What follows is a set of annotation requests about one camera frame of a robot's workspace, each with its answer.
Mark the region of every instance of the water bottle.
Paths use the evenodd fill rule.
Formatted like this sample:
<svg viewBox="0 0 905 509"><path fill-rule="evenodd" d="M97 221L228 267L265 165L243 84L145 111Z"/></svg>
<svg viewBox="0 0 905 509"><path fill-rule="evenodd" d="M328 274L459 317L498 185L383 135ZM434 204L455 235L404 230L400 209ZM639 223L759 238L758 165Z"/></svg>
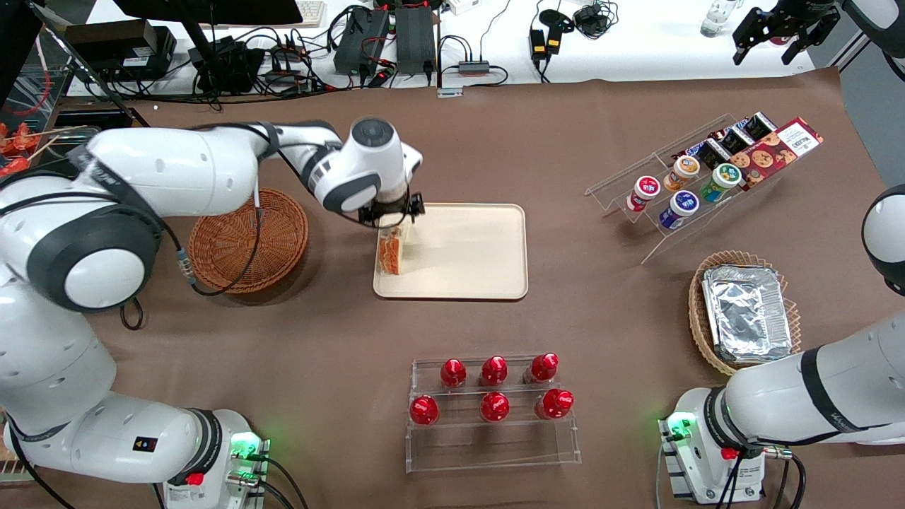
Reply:
<svg viewBox="0 0 905 509"><path fill-rule="evenodd" d="M729 15L740 4L738 0L713 0L704 23L700 25L700 33L705 37L716 37L729 20Z"/></svg>

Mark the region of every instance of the brown backdrop paper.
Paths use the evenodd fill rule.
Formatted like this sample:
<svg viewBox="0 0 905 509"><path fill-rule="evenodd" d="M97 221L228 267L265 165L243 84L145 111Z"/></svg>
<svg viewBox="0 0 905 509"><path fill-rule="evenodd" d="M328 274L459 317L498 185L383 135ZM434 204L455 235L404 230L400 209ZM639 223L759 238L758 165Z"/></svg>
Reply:
<svg viewBox="0 0 905 509"><path fill-rule="evenodd" d="M375 233L321 210L281 162L262 185L296 197L311 222L307 287L283 303L240 307L191 292L169 242L140 295L144 331L115 312L91 323L119 363L114 389L170 405L231 408L273 439L311 509L653 506L655 419L687 389L726 382L691 341L688 284L723 249L766 258L789 281L804 346L840 340L903 305L861 246L866 207L882 190L843 108L833 70L792 78L586 82L468 89L354 91L242 106L140 103L155 126L324 119L345 138L364 115L390 120L424 153L413 190L428 202L502 202L528 219L528 295L517 303L385 301L373 294ZM803 116L825 144L784 170L756 203L645 266L655 237L621 213L604 217L584 190L698 126L762 110ZM172 220L187 240L191 219ZM413 359L555 351L576 394L584 464L406 475L405 419ZM801 447L805 507L893 507L905 485L901 447ZM768 507L778 465L770 464ZM146 485L46 473L77 507L155 507ZM278 475L274 482L288 490ZM788 498L795 488L794 475ZM663 474L663 499L672 500ZM51 508L39 487L0 492L0 507Z"/></svg>

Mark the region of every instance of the red bottle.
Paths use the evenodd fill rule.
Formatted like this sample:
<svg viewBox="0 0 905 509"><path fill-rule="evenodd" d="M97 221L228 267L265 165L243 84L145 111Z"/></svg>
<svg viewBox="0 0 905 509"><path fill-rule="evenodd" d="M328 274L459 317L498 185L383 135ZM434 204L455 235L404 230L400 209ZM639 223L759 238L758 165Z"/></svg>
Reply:
<svg viewBox="0 0 905 509"><path fill-rule="evenodd" d="M481 385L500 385L508 374L509 369L506 367L506 360L499 355L494 355L484 361L479 382Z"/></svg>
<svg viewBox="0 0 905 509"><path fill-rule="evenodd" d="M575 404L575 398L572 397L571 392L550 389L538 398L538 404L534 406L534 413L545 420L562 418L572 408L573 404Z"/></svg>
<svg viewBox="0 0 905 509"><path fill-rule="evenodd" d="M499 392L488 392L481 400L481 417L487 422L500 422L509 414L509 400Z"/></svg>
<svg viewBox="0 0 905 509"><path fill-rule="evenodd" d="M408 409L408 415L412 422L419 426L430 426L440 417L440 409L437 402L430 396L419 396L412 401Z"/></svg>
<svg viewBox="0 0 905 509"><path fill-rule="evenodd" d="M440 368L440 381L446 387L459 387L465 383L465 365L458 359L449 359Z"/></svg>
<svg viewBox="0 0 905 509"><path fill-rule="evenodd" d="M545 383L557 375L559 357L555 353L538 355L531 361L531 365L525 369L521 377L522 383Z"/></svg>

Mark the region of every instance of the round wicker basket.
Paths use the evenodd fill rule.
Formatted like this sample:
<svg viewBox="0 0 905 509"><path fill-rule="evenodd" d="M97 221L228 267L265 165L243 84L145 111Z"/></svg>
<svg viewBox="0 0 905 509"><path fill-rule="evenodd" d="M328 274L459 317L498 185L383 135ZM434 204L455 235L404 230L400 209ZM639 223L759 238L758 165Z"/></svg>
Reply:
<svg viewBox="0 0 905 509"><path fill-rule="evenodd" d="M248 271L227 293L255 293L277 283L299 262L308 245L308 218L291 197L262 188L261 238ZM255 237L254 203L249 199L229 214L198 219L188 239L195 275L220 289L248 263Z"/></svg>
<svg viewBox="0 0 905 509"><path fill-rule="evenodd" d="M698 345L701 355L710 363L711 366L719 370L725 375L732 375L736 371L745 366L732 364L724 361L713 351L713 336L710 334L710 318L707 314L707 306L704 302L704 292L700 288L700 281L704 275L704 271L710 267L723 264L748 265L759 267L770 267L773 265L767 263L767 260L758 257L756 254L743 253L741 251L720 251L711 254L704 260L694 277L691 278L691 288L688 291L688 314L691 319L691 337ZM786 278L782 274L779 275L779 286L786 290ZM786 317L789 321L789 334L792 337L792 352L801 351L801 316L795 308L795 303L783 298L783 304L786 307Z"/></svg>

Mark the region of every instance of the keyboard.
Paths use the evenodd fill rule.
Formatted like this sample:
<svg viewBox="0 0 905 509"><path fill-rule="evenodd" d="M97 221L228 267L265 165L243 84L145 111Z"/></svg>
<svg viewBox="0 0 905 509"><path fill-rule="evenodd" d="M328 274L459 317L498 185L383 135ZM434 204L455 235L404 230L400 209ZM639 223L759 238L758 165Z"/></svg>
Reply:
<svg viewBox="0 0 905 509"><path fill-rule="evenodd" d="M320 22L324 18L324 12L327 10L327 4L320 0L296 0L295 5L299 7L302 21L293 26L297 28L314 28L320 26Z"/></svg>

